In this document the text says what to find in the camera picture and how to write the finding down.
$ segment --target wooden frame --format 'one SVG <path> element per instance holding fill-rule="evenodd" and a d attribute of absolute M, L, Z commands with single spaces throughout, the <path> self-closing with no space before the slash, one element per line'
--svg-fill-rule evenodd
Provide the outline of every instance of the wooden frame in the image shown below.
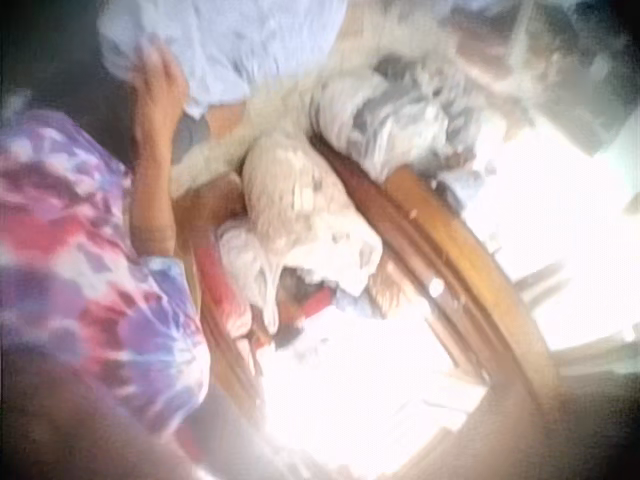
<path fill-rule="evenodd" d="M 451 341 L 461 338 L 470 347 L 473 368 L 492 384 L 521 384 L 541 412 L 554 416 L 561 390 L 548 348 L 513 284 L 466 225 L 408 167 L 381 188 L 322 138 L 311 143 L 447 318 Z M 445 285 L 437 296 L 429 294 L 434 281 Z"/>

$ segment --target tie-dye shirt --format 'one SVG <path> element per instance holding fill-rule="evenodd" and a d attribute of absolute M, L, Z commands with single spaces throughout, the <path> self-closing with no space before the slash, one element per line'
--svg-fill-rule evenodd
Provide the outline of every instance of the tie-dye shirt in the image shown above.
<path fill-rule="evenodd" d="M 165 434 L 202 401 L 210 358 L 180 261 L 131 247 L 130 184 L 62 114 L 30 112 L 2 131 L 2 342 L 47 349 Z"/>

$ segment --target sleeve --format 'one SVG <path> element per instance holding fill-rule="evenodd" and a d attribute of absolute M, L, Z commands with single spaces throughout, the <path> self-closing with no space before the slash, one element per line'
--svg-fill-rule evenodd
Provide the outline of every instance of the sleeve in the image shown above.
<path fill-rule="evenodd" d="M 121 400 L 155 434 L 170 435 L 204 400 L 210 353 L 176 258 L 145 257 L 153 288 L 122 324 L 129 387 Z"/>

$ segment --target plastic bag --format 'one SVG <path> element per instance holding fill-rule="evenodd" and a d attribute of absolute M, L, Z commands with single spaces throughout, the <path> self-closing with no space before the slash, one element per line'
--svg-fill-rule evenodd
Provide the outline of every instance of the plastic bag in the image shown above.
<path fill-rule="evenodd" d="M 220 255 L 226 272 L 247 301 L 262 310 L 267 331 L 278 330 L 276 291 L 280 269 L 273 266 L 248 220 L 232 220 L 218 230 Z"/>
<path fill-rule="evenodd" d="M 436 55 L 408 59 L 389 54 L 375 71 L 390 82 L 418 88 L 447 118 L 446 143 L 451 153 L 472 153 L 480 132 L 484 101 L 466 75 Z"/>
<path fill-rule="evenodd" d="M 377 182 L 400 165 L 440 155 L 446 142 L 447 118 L 436 102 L 372 71 L 341 74 L 321 85 L 311 122 Z"/>

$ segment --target red fabric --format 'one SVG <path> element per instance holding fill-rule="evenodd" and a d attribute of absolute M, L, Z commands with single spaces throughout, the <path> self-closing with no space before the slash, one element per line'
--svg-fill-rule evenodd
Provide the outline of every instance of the red fabric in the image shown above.
<path fill-rule="evenodd" d="M 203 301 L 211 302 L 216 317 L 232 338 L 246 335 L 251 328 L 251 308 L 224 271 L 217 243 L 212 239 L 209 245 L 194 247 L 193 255 Z"/>

